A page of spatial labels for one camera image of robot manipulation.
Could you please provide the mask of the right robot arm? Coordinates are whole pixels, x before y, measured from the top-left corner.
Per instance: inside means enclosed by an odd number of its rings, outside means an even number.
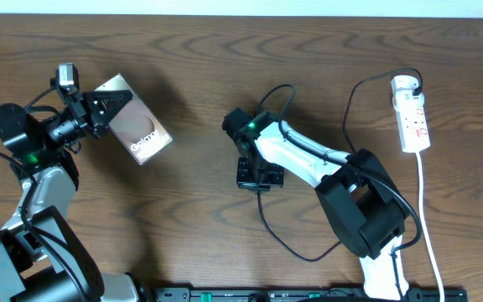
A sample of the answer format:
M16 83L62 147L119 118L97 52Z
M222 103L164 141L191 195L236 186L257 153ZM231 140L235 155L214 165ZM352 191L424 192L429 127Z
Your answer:
M314 189L339 242L360 259L365 294L405 299L400 252L408 246L405 221L417 215L373 153L327 148L270 112L251 116L236 108L221 127L240 154L239 188L262 196L283 186L286 171L298 176Z

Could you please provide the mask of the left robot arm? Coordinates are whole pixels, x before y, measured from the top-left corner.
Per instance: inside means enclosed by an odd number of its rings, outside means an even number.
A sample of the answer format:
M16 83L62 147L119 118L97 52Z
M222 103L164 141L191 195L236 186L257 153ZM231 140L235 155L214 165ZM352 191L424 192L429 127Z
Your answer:
M0 106L0 139L23 196L0 231L2 301L149 301L130 274L101 273L65 216L79 187L72 145L97 138L132 93L58 91L65 110Z

